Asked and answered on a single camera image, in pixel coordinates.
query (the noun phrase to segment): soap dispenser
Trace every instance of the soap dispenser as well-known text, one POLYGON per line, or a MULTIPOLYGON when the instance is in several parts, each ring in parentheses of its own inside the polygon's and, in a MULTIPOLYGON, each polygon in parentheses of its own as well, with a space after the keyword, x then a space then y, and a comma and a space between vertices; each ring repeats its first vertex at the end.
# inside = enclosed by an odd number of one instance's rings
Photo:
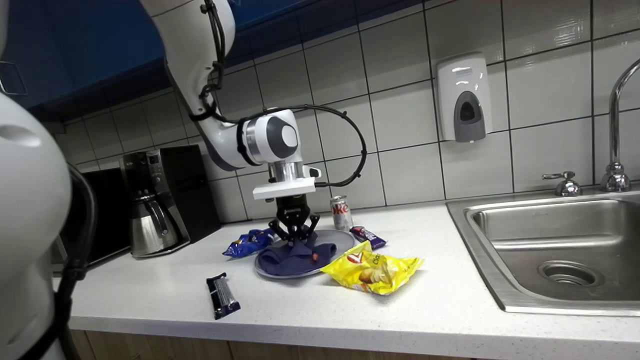
POLYGON ((492 131, 491 97, 482 53, 464 54, 437 65, 442 139, 474 142, 492 131))

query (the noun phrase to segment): gray plate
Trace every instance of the gray plate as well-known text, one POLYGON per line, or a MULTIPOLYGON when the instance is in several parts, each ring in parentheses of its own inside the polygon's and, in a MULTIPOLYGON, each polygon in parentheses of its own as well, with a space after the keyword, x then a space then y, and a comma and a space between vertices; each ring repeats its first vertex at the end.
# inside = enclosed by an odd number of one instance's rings
MULTIPOLYGON (((318 235, 318 238, 316 239, 316 245, 325 244, 325 243, 335 244, 335 255, 331 257, 331 261, 337 259, 338 256, 342 255, 345 251, 354 247, 354 245, 356 244, 356 241, 353 238, 353 236, 349 233, 345 233, 344 231, 316 230, 316 234, 318 235)), ((273 246, 284 246, 285 244, 286 244, 286 241, 278 241, 274 243, 273 246)), ((296 279, 298 277, 314 275, 320 272, 320 269, 315 269, 309 272, 303 272, 302 274, 298 274, 298 275, 282 276, 282 275, 267 274, 266 272, 263 271, 263 269, 258 264, 257 256, 255 257, 255 261, 253 262, 253 267, 255 269, 255 272, 257 272, 258 274, 264 277, 269 277, 270 279, 296 279)))

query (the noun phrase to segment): microwave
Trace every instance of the microwave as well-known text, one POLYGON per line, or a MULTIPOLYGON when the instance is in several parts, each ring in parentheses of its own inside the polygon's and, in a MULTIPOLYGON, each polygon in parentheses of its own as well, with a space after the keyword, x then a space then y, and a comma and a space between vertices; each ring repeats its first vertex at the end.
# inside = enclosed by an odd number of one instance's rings
MULTIPOLYGON (((92 268, 129 251, 131 202, 119 168, 86 172, 83 176, 91 185, 98 206, 95 236, 87 259, 88 267, 92 268)), ((67 221, 51 249, 54 275, 61 273, 67 256, 74 251, 85 218, 84 198, 74 183, 67 221)))

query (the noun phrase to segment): yellow chip bag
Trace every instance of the yellow chip bag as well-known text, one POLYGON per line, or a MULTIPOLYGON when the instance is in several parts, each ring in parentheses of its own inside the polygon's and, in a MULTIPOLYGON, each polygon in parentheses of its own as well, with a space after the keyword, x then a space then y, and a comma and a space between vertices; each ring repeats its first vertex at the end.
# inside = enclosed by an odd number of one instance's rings
POLYGON ((423 261, 419 258, 396 259, 374 254, 371 242, 365 241, 320 270, 346 288, 389 295, 409 281, 423 261))

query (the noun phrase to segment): stainless steel carafe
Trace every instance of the stainless steel carafe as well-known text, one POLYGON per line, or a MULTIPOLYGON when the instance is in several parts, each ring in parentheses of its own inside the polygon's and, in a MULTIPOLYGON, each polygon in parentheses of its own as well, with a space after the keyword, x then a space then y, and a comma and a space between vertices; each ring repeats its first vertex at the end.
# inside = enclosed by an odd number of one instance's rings
POLYGON ((135 258, 171 252, 180 241, 170 215, 163 211, 154 194, 134 201, 130 232, 131 254, 135 258))

